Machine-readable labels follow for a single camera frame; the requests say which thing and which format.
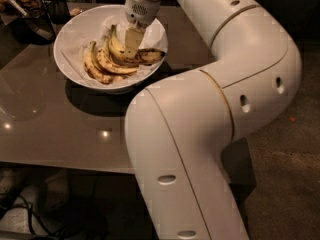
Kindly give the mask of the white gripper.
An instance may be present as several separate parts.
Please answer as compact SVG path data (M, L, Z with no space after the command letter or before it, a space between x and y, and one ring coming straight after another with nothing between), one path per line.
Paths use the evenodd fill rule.
M143 40L145 29L155 20L160 7L159 1L126 0L125 15L130 25L125 31L124 53L134 58Z

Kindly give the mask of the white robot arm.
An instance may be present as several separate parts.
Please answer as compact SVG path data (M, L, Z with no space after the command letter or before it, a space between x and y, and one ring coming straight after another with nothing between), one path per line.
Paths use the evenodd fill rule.
M264 127L297 93L302 62L255 0L177 0L216 60L135 96L125 139L159 240L249 240L221 153ZM148 24L160 0L126 0Z

